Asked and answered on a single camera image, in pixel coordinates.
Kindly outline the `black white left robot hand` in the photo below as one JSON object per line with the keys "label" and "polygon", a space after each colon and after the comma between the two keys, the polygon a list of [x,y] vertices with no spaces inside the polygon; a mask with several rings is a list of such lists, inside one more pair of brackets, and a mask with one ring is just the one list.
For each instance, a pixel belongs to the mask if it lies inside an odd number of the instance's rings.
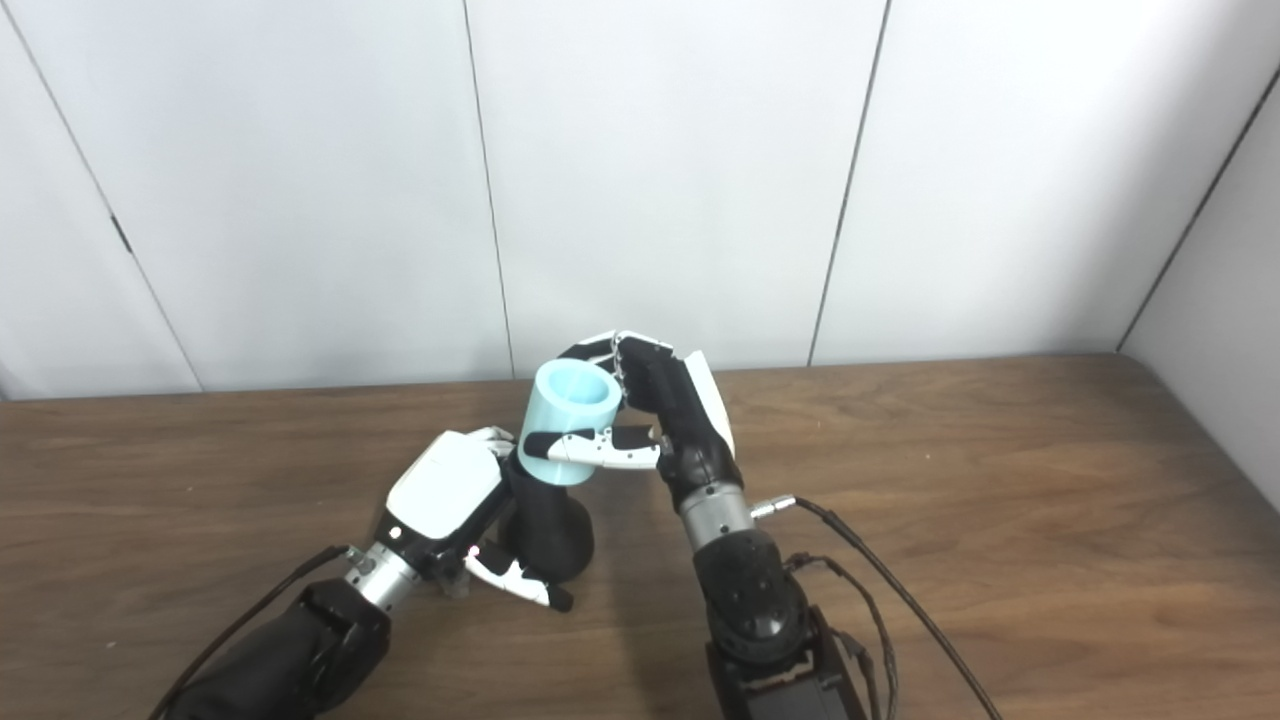
{"label": "black white left robot hand", "polygon": [[568,612],[568,591],[486,537],[512,500],[503,469],[513,447],[515,437],[499,427],[439,434],[388,492],[372,543],[346,580],[384,612],[425,582],[462,600],[471,579]]}

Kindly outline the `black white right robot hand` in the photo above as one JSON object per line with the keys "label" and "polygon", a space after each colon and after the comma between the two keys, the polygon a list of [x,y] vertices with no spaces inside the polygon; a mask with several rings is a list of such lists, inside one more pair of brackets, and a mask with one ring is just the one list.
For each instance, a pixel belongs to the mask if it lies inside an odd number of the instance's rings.
{"label": "black white right robot hand", "polygon": [[605,331],[568,346],[561,357],[603,370],[620,389],[616,409],[646,413],[655,421],[531,430],[518,443],[530,475],[552,483],[552,468],[657,471],[673,506],[712,486],[744,489],[728,414],[704,352],[681,357],[649,336]]}

